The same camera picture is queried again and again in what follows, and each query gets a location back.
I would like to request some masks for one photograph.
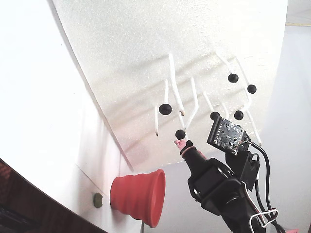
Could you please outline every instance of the textured white surface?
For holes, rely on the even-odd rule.
[[[0,28],[0,158],[105,231],[138,233],[141,221],[111,210],[109,196],[102,192],[110,189],[113,176],[131,170],[104,126],[48,2],[6,1]],[[75,164],[78,155],[86,162],[87,156],[101,157],[88,176],[103,183],[95,185]],[[99,209],[92,201],[96,192],[103,195]]]
[[[311,28],[286,27],[269,114],[262,130],[270,160],[270,203],[280,214],[279,224],[307,233],[311,222]],[[225,163],[221,151],[206,155]],[[260,159],[259,192],[265,202],[265,165]],[[166,193],[159,225],[145,233],[231,233],[220,216],[201,208],[189,192],[190,171],[185,162],[164,167]],[[250,192],[256,200],[255,190]],[[269,226],[267,233],[276,233]]]
[[[154,106],[163,103],[169,52],[186,110],[184,122],[193,109],[191,76],[213,105],[226,104],[231,119],[244,105],[243,76],[232,59],[238,55],[258,88],[250,112],[257,128],[262,128],[280,55],[286,0],[54,0],[54,4],[96,99],[135,170],[181,160],[174,151],[174,134],[181,126],[172,91],[173,112],[159,116],[159,137],[155,134]],[[215,49],[229,59],[239,82],[227,81],[228,70]],[[212,150],[206,145],[212,121],[200,92],[198,99],[199,110],[188,133],[207,152]],[[224,115],[221,107],[215,110]],[[247,116],[239,123],[255,140]]]

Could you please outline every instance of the black ball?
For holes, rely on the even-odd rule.
[[[257,88],[256,88],[255,85],[250,84],[250,85],[248,85],[248,87],[247,87],[247,91],[248,91],[249,93],[251,93],[251,94],[254,94],[254,93],[257,91]]]
[[[177,137],[178,140],[181,140],[185,138],[186,134],[183,130],[177,130],[175,136]]]
[[[212,112],[212,113],[210,114],[210,118],[211,118],[212,120],[216,120],[218,116],[220,116],[218,112]]]
[[[159,107],[159,112],[162,115],[168,115],[172,112],[172,107],[168,103],[164,103]]]
[[[234,118],[235,118],[236,120],[242,120],[243,117],[244,117],[244,114],[243,114],[243,112],[240,111],[240,110],[237,110],[237,111],[235,112],[235,114],[234,114]]]
[[[229,74],[228,80],[231,83],[236,83],[239,80],[239,77],[236,74]]]

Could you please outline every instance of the black cable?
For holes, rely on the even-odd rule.
[[[259,150],[263,157],[264,160],[266,162],[266,202],[267,202],[267,206],[268,209],[271,209],[271,204],[270,204],[270,199],[269,199],[269,184],[270,184],[270,163],[269,163],[269,158],[267,153],[263,150],[263,148],[261,148],[260,146],[258,146],[256,143],[251,143],[251,145],[256,148],[257,150]],[[266,210],[264,209],[261,199],[260,199],[260,195],[259,195],[259,186],[258,186],[258,180],[255,181],[255,190],[256,190],[256,198],[259,204],[259,207],[261,209],[261,211],[266,212]],[[265,214],[266,218],[268,219],[268,221],[271,221],[274,217],[274,215],[272,213],[270,213],[270,216],[268,214]],[[284,228],[279,225],[276,220],[274,220],[273,222],[271,222],[271,224],[273,224],[276,228],[276,231],[279,233],[285,233]]]
[[[262,205],[262,202],[261,202],[261,199],[260,199],[260,195],[259,195],[259,187],[258,187],[258,180],[255,180],[255,190],[256,190],[256,198],[257,198],[257,202],[258,202],[258,205],[261,209],[261,211],[263,212],[266,212],[266,210],[264,209],[263,205]],[[268,215],[268,214],[265,214],[265,217],[268,219],[268,221],[271,221],[272,218]],[[274,220],[273,222],[271,222],[272,225],[275,226],[276,228],[276,231],[278,233],[285,233],[285,230],[283,229],[283,227],[281,225],[279,225],[276,220]]]

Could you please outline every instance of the pink tip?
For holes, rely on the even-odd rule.
[[[181,151],[186,146],[186,141],[184,139],[176,140],[174,143],[177,145],[179,151]]]

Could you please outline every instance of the white wall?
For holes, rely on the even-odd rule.
[[[302,233],[308,231],[311,221],[310,42],[311,28],[286,28],[274,92],[261,132],[263,147],[270,157],[270,201],[280,211],[278,222],[286,228],[299,228]],[[220,152],[207,156],[224,162],[224,154]],[[190,196],[187,185],[190,172],[184,162],[166,166],[164,170],[167,189],[162,217],[157,228],[147,228],[146,232],[230,232],[221,217],[201,209]],[[260,174],[264,197],[264,166]]]
[[[139,232],[140,221],[110,208],[112,180],[131,171],[52,3],[2,5],[0,158],[45,194],[107,232]],[[93,174],[86,175],[76,165],[78,155],[80,167],[92,162]],[[95,155],[98,160],[90,161]],[[96,192],[103,195],[99,209],[92,201]]]

